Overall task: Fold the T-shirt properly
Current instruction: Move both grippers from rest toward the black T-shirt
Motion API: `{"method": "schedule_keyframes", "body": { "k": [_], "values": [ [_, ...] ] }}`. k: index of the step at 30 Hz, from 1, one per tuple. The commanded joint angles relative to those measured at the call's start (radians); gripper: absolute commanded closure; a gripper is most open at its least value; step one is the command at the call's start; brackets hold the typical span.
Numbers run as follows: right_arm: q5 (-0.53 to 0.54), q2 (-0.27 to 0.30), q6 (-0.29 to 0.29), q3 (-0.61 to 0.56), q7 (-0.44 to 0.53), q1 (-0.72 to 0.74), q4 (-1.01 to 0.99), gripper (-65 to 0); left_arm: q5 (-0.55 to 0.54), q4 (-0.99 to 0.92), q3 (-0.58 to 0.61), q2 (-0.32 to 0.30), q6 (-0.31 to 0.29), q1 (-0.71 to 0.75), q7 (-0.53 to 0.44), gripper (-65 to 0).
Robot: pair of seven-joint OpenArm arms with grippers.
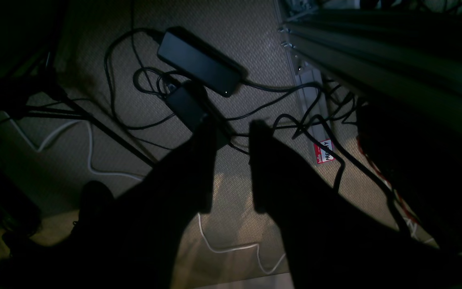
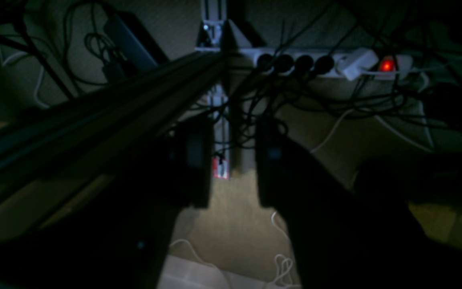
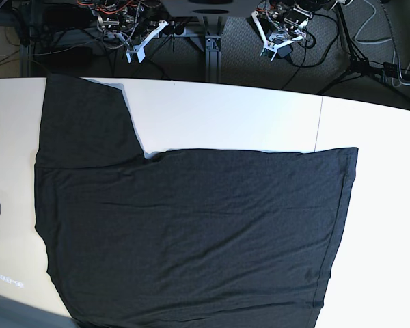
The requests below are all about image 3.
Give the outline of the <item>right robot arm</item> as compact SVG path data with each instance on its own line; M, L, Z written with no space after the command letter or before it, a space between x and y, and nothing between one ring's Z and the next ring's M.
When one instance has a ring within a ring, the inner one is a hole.
M77 1L96 18L100 40L111 50L123 50L127 61L141 63L145 47L169 27L161 1Z

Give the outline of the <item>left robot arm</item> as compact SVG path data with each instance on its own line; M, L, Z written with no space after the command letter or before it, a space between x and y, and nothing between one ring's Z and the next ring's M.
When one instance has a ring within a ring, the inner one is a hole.
M294 43L312 48L315 37L308 23L320 10L330 10L335 1L262 1L251 13L251 20L262 40L261 56L270 60L283 59L293 51Z

